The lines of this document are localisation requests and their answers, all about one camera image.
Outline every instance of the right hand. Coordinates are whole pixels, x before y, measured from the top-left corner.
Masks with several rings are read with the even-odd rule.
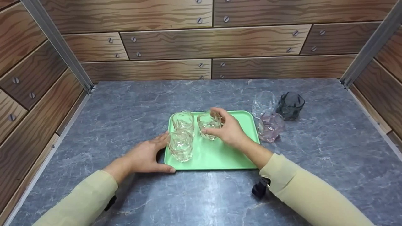
[[[205,128],[201,132],[204,134],[219,137],[226,144],[240,149],[240,147],[251,139],[244,133],[240,127],[239,121],[230,115],[225,109],[212,107],[211,112],[216,112],[222,117],[222,128]]]

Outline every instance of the clear glass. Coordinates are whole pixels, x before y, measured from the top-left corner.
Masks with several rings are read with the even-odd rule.
[[[265,112],[271,113],[275,111],[278,99],[272,92],[262,91],[255,95],[254,102],[251,107],[251,113],[257,119]]]
[[[260,140],[274,142],[281,132],[285,130],[283,117],[278,113],[264,113],[259,121],[257,131]]]
[[[200,128],[200,135],[203,138],[215,140],[216,136],[204,134],[201,132],[205,128],[220,128],[222,126],[222,118],[216,112],[206,111],[197,117],[198,127]]]
[[[304,99],[295,92],[287,92],[281,96],[276,113],[281,114],[283,120],[291,121],[299,117],[304,106]]]
[[[187,162],[193,157],[193,137],[183,129],[168,135],[168,146],[172,156],[179,162]]]
[[[194,137],[194,115],[190,111],[182,111],[172,116],[174,129],[184,129]]]

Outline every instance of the mint green tray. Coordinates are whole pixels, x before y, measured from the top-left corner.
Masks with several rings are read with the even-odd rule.
[[[165,164],[177,170],[210,170],[210,169],[254,169],[257,168],[243,153],[224,144],[219,138],[208,140],[199,134],[197,116],[203,112],[193,112],[195,137],[193,139],[193,158],[187,162],[177,161],[169,147],[165,151]],[[229,111],[240,123],[244,132],[252,140],[260,143],[255,129],[253,116],[247,111]],[[168,131],[174,131],[172,117],[169,119]]]

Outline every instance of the gray marble surface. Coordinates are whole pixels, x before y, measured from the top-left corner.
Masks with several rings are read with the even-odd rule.
[[[165,131],[174,112],[251,111],[263,90],[306,100],[281,139],[264,146],[331,184],[375,224],[401,225],[402,162],[335,79],[102,82],[11,225],[31,225],[92,172]],[[257,181],[256,170],[137,174],[94,225],[308,225],[275,197],[251,196]]]

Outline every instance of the wood grain pattern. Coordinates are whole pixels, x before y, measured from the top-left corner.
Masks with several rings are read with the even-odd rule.
[[[402,84],[376,60],[372,60],[354,81],[354,85],[396,134],[401,136]]]
[[[128,80],[211,79],[211,59],[83,63],[93,83]]]
[[[297,55],[311,25],[121,33],[131,60]]]
[[[56,134],[61,135],[66,128],[67,124],[70,122],[71,118],[77,111],[78,107],[80,106],[81,102],[84,100],[84,98],[87,96],[86,91],[83,91],[81,95],[78,97],[78,99],[75,101],[74,105],[71,107],[70,111],[66,115],[66,117],[63,119],[62,123],[56,130]]]
[[[128,60],[119,33],[63,35],[80,62]]]
[[[396,1],[215,0],[214,26],[381,21]]]
[[[402,81],[402,26],[381,48],[376,59]]]
[[[301,54],[358,53],[381,22],[313,25]]]
[[[46,41],[0,78],[0,87],[25,108],[32,109],[66,68],[56,49]],[[19,79],[18,84],[12,81],[14,77]]]
[[[354,58],[355,55],[322,55],[213,59],[212,78],[340,78]]]
[[[387,122],[379,115],[379,113],[374,109],[374,107],[369,103],[369,101],[363,96],[363,94],[356,88],[355,85],[352,84],[349,89],[356,96],[359,102],[363,105],[363,107],[367,110],[370,116],[377,122],[384,133],[391,132],[391,127],[387,124]]]
[[[50,141],[47,143],[46,147],[43,149],[41,154],[39,155],[38,159],[33,164],[32,168],[29,170],[28,174],[25,176],[24,180],[17,188],[17,191],[11,197],[10,201],[7,203],[6,207],[4,208],[3,212],[0,214],[0,225],[3,225],[7,220],[8,216],[17,205],[19,199],[24,194],[25,190],[29,186],[29,183],[32,181],[40,167],[42,166],[43,162],[45,161],[46,157],[49,155],[50,151],[52,150],[52,146],[56,143],[59,139],[57,134],[54,134]]]
[[[212,26],[212,0],[41,0],[61,33]]]
[[[67,70],[0,146],[0,210],[13,196],[83,87]]]
[[[46,40],[22,3],[0,12],[0,31],[0,77]]]
[[[0,89],[0,144],[6,139],[10,132],[23,119],[27,111],[4,91]],[[8,116],[13,114],[14,121],[10,121]]]

